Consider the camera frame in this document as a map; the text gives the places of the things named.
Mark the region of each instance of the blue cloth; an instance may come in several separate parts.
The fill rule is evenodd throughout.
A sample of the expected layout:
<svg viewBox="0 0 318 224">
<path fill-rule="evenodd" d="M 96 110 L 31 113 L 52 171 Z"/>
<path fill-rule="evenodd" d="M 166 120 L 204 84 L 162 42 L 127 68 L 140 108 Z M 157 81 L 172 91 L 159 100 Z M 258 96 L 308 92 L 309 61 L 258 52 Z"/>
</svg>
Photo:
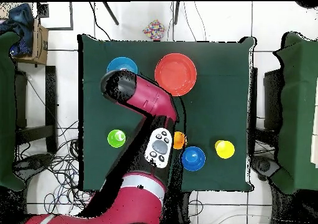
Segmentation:
<svg viewBox="0 0 318 224">
<path fill-rule="evenodd" d="M 14 56 L 31 54 L 34 18 L 30 6 L 23 3 L 9 11 L 8 20 L 0 24 L 0 34 L 14 31 L 21 39 L 10 48 Z"/>
</svg>

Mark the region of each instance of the table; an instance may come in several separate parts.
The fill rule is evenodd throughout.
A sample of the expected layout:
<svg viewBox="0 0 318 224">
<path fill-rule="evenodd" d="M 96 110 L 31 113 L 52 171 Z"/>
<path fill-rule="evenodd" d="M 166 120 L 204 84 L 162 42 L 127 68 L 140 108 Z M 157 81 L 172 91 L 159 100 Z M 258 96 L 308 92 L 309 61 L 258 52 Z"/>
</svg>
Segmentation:
<svg viewBox="0 0 318 224">
<path fill-rule="evenodd" d="M 188 146 L 198 146 L 206 155 L 206 163 L 199 171 L 184 169 L 182 191 L 252 189 L 245 182 L 245 169 L 249 54 L 254 38 L 227 43 L 103 42 L 79 35 L 78 41 L 79 74 L 83 75 L 84 190 L 99 190 L 123 151 L 109 146 L 107 134 L 113 129 L 121 129 L 127 140 L 131 140 L 133 130 L 142 118 L 101 95 L 99 83 L 108 64 L 118 56 L 126 56 L 136 62 L 139 74 L 154 79 L 157 63 L 169 53 L 182 53 L 196 66 L 196 84 L 182 96 L 186 108 L 186 135 Z M 180 119 L 176 131 L 183 132 L 181 101 L 174 97 L 174 102 Z M 217 140 L 229 140 L 235 145 L 233 157 L 221 159 L 216 155 L 214 143 Z M 173 150 L 173 158 L 180 152 Z"/>
</svg>

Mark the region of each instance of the yellow cup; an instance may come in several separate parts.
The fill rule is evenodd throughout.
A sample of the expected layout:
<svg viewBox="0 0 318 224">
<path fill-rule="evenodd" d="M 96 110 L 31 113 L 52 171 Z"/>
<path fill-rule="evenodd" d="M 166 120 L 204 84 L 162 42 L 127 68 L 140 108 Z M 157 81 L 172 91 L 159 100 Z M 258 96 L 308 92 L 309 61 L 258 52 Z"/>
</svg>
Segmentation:
<svg viewBox="0 0 318 224">
<path fill-rule="evenodd" d="M 183 145 L 186 145 L 186 135 L 182 132 L 175 132 L 173 139 L 173 148 L 176 150 L 182 149 Z"/>
<path fill-rule="evenodd" d="M 230 158 L 234 155 L 235 148 L 230 141 L 219 140 L 215 143 L 216 153 L 220 158 Z"/>
</svg>

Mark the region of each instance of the cup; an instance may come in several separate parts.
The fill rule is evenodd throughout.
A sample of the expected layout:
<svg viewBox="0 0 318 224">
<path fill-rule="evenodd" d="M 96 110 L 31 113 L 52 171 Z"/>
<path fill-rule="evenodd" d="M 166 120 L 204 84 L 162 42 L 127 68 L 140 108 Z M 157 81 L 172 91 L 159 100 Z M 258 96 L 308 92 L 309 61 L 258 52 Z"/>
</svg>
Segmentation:
<svg viewBox="0 0 318 224">
<path fill-rule="evenodd" d="M 113 148 L 119 148 L 125 143 L 126 136 L 122 130 L 115 129 L 109 132 L 107 140 Z"/>
<path fill-rule="evenodd" d="M 186 135 L 182 132 L 175 132 L 175 136 L 173 139 L 173 148 L 176 150 L 182 149 L 183 145 L 186 145 Z"/>
<path fill-rule="evenodd" d="M 218 140 L 214 146 L 220 158 L 227 159 L 234 155 L 235 148 L 230 141 Z"/>
<path fill-rule="evenodd" d="M 202 149 L 190 146 L 184 150 L 181 161 L 186 170 L 197 171 L 203 167 L 206 162 L 206 156 Z"/>
</svg>

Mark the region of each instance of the cardboard box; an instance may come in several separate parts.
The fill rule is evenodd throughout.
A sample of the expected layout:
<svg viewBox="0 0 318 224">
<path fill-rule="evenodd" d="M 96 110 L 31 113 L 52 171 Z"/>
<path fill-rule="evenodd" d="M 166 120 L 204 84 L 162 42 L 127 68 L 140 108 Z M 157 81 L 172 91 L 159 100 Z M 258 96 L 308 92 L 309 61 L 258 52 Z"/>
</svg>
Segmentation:
<svg viewBox="0 0 318 224">
<path fill-rule="evenodd" d="M 47 64 L 48 29 L 39 24 L 39 20 L 34 20 L 33 29 L 33 51 L 32 55 L 22 55 L 13 59 L 18 63 L 33 63 L 39 65 Z"/>
</svg>

